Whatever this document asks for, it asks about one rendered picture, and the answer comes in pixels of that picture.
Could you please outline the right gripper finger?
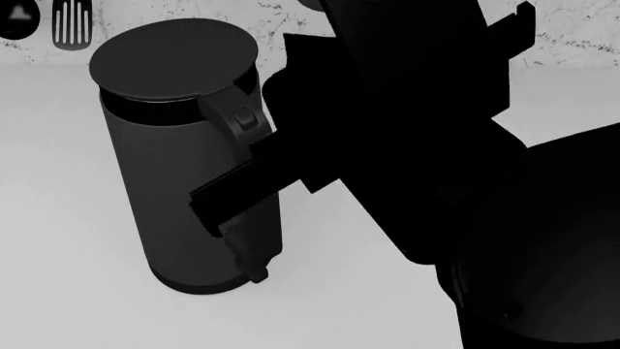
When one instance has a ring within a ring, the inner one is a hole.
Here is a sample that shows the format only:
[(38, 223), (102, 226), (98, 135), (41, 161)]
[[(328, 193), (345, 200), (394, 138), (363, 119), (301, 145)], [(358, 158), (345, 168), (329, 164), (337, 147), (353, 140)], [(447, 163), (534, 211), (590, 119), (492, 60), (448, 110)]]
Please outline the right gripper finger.
[(291, 155), (290, 137), (287, 133), (276, 131), (253, 142), (249, 146), (251, 161), (279, 159)]
[(228, 171), (190, 193), (189, 206), (214, 238), (220, 226), (300, 180), (308, 159), (258, 158)]

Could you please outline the dark grey electric kettle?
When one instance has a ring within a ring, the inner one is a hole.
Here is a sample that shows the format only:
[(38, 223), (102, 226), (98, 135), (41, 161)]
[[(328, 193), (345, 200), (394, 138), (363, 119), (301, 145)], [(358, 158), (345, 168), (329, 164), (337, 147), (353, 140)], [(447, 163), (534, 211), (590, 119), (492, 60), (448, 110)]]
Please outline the dark grey electric kettle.
[(250, 159), (250, 144), (271, 132), (257, 57), (242, 28), (185, 18), (118, 34), (89, 63), (147, 264), (181, 293), (263, 281), (282, 250), (277, 197), (235, 217), (222, 238), (190, 206), (193, 191)]

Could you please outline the black slotted spatula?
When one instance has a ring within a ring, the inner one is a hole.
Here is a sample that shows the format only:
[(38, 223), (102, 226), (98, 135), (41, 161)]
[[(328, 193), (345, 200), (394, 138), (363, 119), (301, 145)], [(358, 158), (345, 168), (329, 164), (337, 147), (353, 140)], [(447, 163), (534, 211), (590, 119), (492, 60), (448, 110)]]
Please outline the black slotted spatula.
[(52, 43), (56, 48), (78, 51), (89, 48), (93, 38), (92, 0), (52, 1)]

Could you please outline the black ladle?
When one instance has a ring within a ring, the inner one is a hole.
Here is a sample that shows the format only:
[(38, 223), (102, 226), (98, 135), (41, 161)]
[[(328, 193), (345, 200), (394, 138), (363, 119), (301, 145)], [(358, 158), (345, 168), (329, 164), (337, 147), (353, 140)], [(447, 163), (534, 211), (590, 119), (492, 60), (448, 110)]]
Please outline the black ladle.
[(35, 0), (0, 0), (0, 38), (24, 40), (37, 31), (40, 20)]

